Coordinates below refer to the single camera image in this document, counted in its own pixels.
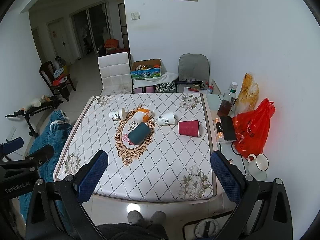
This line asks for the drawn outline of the yellow clear plastic bag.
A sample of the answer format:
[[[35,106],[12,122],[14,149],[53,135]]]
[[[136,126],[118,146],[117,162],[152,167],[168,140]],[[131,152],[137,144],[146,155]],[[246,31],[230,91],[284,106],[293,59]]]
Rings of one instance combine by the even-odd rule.
[[[235,102],[235,114],[250,112],[255,108],[259,97],[259,86],[251,73],[246,73]]]

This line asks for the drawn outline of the white patterned paper cup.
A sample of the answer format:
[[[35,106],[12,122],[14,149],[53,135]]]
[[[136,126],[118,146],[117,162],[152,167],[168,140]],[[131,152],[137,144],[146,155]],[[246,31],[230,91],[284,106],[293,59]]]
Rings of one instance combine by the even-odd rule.
[[[109,113],[109,118],[112,121],[126,120],[126,111],[124,108],[120,108]]]

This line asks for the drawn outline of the white orange plastic cup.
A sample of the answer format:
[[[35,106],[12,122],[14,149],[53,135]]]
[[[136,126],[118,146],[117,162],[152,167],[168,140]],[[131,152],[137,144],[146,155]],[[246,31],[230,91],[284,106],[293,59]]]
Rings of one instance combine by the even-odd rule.
[[[133,119],[137,124],[140,124],[142,122],[147,122],[149,118],[152,116],[151,111],[146,107],[138,107],[137,111],[133,115]]]

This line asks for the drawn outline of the white wall switch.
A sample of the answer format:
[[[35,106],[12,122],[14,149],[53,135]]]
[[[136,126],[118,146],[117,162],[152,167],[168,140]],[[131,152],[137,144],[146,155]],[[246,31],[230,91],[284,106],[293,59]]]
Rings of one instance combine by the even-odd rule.
[[[140,13],[139,12],[132,12],[131,13],[131,20],[139,20],[140,19]]]

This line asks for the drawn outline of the black tripod stand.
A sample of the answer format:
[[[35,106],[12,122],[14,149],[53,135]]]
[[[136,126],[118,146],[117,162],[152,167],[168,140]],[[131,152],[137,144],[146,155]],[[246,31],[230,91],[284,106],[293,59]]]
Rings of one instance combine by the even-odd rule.
[[[48,109],[57,109],[57,107],[59,107],[62,103],[63,103],[63,101],[60,99],[51,100],[50,102],[42,103],[41,106],[39,106],[39,107],[31,107],[26,112],[24,110],[18,110],[14,114],[9,114],[9,115],[6,115],[5,117],[6,118],[15,118],[18,116],[24,117],[25,121],[28,124],[28,128],[30,130],[29,135],[31,137],[36,138],[39,136],[39,134],[35,131],[35,129],[33,129],[32,125],[30,123],[30,117],[34,116],[37,113],[41,113],[42,111],[46,111]]]

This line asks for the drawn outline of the white bamboo print paper cup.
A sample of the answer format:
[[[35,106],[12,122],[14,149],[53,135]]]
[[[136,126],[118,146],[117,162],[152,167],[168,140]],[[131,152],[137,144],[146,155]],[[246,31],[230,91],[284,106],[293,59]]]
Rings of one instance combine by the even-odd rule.
[[[160,126],[174,125],[176,123],[174,113],[168,112],[158,116],[157,122]]]

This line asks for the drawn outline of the white cloth under box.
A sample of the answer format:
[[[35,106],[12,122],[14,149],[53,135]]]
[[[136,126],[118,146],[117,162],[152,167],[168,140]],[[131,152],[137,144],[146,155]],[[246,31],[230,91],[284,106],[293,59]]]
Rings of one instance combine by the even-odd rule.
[[[161,83],[171,83],[178,79],[178,75],[175,73],[166,72],[162,74],[160,77],[152,77],[152,78],[145,78],[140,80],[133,81],[133,89],[141,88],[141,87],[150,87],[156,86]]]

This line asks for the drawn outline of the floral diamond pattern tablecloth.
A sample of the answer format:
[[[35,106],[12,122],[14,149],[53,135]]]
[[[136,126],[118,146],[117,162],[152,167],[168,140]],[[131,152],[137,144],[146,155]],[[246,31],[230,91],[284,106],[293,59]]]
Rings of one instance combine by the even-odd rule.
[[[151,133],[140,144],[128,134],[139,124],[138,107],[152,116]],[[126,120],[112,121],[111,111],[124,108]],[[160,126],[157,117],[173,112],[176,123]],[[198,137],[179,135],[180,121],[199,120]],[[151,93],[93,96],[76,121],[54,170],[62,180],[103,150],[108,166],[94,193],[104,197],[150,203],[208,201],[217,194],[210,155],[217,149],[208,97],[204,94]]]

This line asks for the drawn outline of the red corrugated paper cup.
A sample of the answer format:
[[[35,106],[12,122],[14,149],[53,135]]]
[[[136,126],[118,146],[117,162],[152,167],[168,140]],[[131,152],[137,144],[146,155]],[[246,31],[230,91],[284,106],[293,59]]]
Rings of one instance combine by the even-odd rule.
[[[179,135],[198,137],[200,133],[200,122],[199,120],[180,121],[177,129]]]

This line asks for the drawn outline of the glass bottle with dark liquid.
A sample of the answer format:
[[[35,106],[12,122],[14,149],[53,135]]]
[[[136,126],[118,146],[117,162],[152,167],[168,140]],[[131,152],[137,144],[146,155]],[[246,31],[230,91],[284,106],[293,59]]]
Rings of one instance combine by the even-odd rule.
[[[217,111],[217,116],[222,117],[229,114],[236,101],[237,87],[238,84],[232,81],[229,88],[224,92],[219,110]]]

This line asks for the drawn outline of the black wooden chair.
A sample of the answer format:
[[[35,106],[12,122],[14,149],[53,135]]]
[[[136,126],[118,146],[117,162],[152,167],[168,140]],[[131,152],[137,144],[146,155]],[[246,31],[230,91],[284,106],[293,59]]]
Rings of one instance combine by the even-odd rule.
[[[63,98],[67,102],[69,101],[70,91],[68,86],[71,86],[72,90],[76,91],[70,74],[65,74],[64,68],[55,69],[51,61],[47,61],[41,65],[39,74],[50,89],[52,95],[57,99]]]

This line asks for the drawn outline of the dark teal cup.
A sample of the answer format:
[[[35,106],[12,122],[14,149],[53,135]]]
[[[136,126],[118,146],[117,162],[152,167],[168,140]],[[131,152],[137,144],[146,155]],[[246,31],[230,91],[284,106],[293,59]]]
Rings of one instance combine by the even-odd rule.
[[[129,140],[135,144],[140,145],[151,133],[149,126],[142,122],[133,131],[128,134]]]

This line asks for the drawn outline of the red plastic bag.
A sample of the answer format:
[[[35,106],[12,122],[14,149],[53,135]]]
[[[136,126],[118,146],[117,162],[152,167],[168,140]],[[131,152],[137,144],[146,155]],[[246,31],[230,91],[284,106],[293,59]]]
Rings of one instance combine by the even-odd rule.
[[[274,102],[265,98],[257,109],[232,118],[236,133],[234,148],[244,158],[250,154],[262,154],[275,111]]]

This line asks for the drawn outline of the grey cushioned chair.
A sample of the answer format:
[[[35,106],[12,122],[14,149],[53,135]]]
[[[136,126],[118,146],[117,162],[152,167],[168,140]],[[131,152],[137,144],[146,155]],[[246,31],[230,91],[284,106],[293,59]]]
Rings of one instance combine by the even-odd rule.
[[[178,62],[177,92],[184,87],[199,85],[200,89],[207,89],[209,83],[210,65],[206,56],[202,54],[183,54]]]

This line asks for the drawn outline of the white padded chair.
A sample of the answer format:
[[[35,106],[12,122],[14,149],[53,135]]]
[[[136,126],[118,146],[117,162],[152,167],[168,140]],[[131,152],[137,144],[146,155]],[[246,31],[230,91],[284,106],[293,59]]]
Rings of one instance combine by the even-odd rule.
[[[98,66],[103,84],[101,95],[132,93],[132,77],[127,52],[99,57]]]

